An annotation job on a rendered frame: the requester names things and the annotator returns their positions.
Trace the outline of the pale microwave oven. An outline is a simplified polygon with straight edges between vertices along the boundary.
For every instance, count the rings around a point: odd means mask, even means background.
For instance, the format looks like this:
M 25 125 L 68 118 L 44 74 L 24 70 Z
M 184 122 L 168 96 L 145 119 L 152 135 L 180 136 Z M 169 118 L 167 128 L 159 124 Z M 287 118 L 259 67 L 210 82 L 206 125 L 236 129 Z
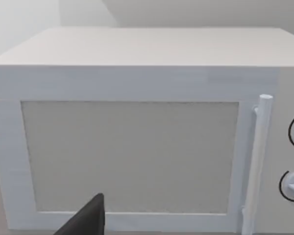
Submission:
M 278 70 L 254 234 L 294 234 L 294 202 L 278 189 L 294 171 L 288 127 L 294 118 L 294 35 L 276 28 L 48 29 L 0 55 L 0 65 L 247 66 Z M 243 222 L 253 140 L 244 167 Z

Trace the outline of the pale microwave door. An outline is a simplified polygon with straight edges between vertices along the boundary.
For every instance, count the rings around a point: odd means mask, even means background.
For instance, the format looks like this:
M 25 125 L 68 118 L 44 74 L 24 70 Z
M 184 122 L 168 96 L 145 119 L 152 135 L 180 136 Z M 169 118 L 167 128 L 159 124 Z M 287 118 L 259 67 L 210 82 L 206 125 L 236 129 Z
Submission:
M 261 94 L 247 66 L 0 65 L 8 228 L 56 230 L 93 194 L 111 231 L 237 232 Z

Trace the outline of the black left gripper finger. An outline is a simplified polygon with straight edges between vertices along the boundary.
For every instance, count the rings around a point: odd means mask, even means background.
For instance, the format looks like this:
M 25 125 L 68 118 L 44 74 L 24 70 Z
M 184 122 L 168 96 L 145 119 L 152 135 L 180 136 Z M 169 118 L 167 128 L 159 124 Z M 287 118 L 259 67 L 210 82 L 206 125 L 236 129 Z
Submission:
M 98 193 L 53 235 L 104 235 L 104 195 Z

